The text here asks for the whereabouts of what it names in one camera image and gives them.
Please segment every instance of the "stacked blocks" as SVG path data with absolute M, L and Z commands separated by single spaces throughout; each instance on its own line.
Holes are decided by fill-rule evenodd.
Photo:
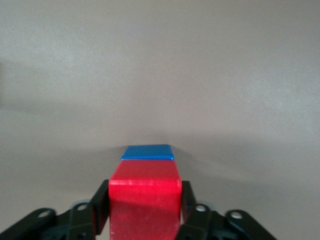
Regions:
M 111 240 L 173 240 L 182 181 L 169 145 L 129 146 L 109 180 Z

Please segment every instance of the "white wall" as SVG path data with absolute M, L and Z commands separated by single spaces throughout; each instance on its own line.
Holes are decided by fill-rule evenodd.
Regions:
M 319 106 L 320 1 L 2 0 L 0 231 L 164 143 L 220 213 L 316 239 Z

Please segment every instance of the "red cube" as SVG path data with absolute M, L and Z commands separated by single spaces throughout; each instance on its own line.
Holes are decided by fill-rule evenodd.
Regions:
M 182 181 L 173 160 L 122 160 L 109 180 L 111 240 L 173 240 Z

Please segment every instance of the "top face of blue block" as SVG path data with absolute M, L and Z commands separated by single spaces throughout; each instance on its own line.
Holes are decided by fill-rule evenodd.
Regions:
M 174 160 L 170 145 L 135 145 L 128 146 L 121 160 L 144 159 L 144 160 Z

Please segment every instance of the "blue cube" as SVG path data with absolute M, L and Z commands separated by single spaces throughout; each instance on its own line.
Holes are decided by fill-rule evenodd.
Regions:
M 170 145 L 133 145 L 128 146 L 121 160 L 174 160 Z

